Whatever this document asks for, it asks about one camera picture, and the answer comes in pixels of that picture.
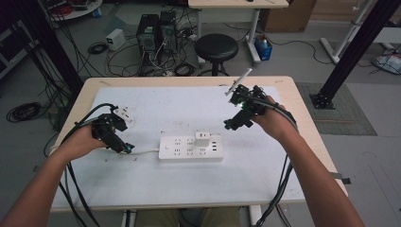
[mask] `black stool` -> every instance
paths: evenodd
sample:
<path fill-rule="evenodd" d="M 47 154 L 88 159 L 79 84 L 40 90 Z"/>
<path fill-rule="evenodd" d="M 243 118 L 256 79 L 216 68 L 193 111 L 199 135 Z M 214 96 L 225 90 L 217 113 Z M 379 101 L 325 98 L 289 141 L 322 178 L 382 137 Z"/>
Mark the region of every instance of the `black stool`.
<path fill-rule="evenodd" d="M 213 64 L 212 70 L 200 72 L 199 76 L 212 71 L 212 76 L 217 76 L 218 72 L 229 76 L 223 67 L 223 63 L 235 57 L 238 53 L 238 44 L 230 36 L 223 34 L 209 34 L 200 37 L 195 43 L 195 52 L 199 57 Z"/>

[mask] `plug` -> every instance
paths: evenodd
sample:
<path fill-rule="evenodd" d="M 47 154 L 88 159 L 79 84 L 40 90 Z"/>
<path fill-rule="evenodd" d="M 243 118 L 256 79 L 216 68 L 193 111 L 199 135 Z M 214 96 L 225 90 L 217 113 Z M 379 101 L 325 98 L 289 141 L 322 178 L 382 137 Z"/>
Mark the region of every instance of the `plug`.
<path fill-rule="evenodd" d="M 130 122 L 132 122 L 132 119 L 130 118 L 127 109 L 128 109 L 128 107 L 125 107 L 125 108 L 118 108 L 118 109 L 115 109 L 115 110 L 113 111 L 113 113 L 116 114 L 117 116 L 121 117 L 122 119 L 124 119 L 124 120 L 127 121 L 128 123 L 130 123 Z"/>
<path fill-rule="evenodd" d="M 195 133 L 195 146 L 197 147 L 209 147 L 210 132 L 197 131 Z"/>

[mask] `power outlet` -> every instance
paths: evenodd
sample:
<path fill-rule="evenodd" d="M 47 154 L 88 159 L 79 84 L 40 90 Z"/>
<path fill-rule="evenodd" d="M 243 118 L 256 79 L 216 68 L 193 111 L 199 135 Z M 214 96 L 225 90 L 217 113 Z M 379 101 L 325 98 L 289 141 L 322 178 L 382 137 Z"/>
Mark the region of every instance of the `power outlet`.
<path fill-rule="evenodd" d="M 208 146 L 196 146 L 195 136 L 163 136 L 160 139 L 159 159 L 169 162 L 203 162 L 223 160 L 220 135 L 210 135 Z"/>

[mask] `white power strip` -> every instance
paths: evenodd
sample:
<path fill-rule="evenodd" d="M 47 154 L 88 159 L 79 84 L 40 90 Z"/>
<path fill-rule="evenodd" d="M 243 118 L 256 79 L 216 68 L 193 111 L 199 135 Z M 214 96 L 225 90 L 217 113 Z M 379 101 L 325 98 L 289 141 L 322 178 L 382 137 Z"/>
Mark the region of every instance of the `white power strip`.
<path fill-rule="evenodd" d="M 163 136 L 160 139 L 159 159 L 169 162 L 222 161 L 223 143 L 220 135 L 206 134 L 208 143 L 196 136 Z"/>

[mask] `white box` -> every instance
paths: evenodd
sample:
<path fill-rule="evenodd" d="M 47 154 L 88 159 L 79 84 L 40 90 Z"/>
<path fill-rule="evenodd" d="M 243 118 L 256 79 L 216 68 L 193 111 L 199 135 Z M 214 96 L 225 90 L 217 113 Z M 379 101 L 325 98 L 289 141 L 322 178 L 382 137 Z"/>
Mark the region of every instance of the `white box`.
<path fill-rule="evenodd" d="M 107 44 L 111 50 L 117 50 L 126 41 L 123 30 L 116 28 L 106 37 Z"/>

